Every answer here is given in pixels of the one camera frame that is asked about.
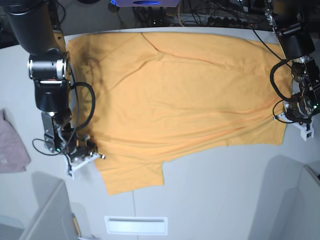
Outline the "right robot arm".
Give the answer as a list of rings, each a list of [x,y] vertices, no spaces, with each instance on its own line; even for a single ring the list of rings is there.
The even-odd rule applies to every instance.
[[[93,118],[96,95],[88,83],[75,81],[59,19],[50,15],[56,2],[2,0],[0,5],[18,43],[29,53],[28,76],[34,84],[36,107],[41,110],[45,147],[52,155],[64,155],[68,163],[104,159],[88,135],[77,134]],[[70,92],[77,87],[89,90],[91,110],[84,123],[72,125]]]

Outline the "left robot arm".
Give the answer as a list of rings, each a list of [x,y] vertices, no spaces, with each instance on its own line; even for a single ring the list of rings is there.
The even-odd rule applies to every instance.
[[[320,112],[320,70],[311,56],[315,45],[308,29],[315,0],[254,0],[252,7],[264,10],[284,58],[270,71],[270,83],[283,103],[287,123],[311,124]],[[275,82],[275,73],[291,63],[291,76],[298,83],[299,92],[290,97],[281,93]]]

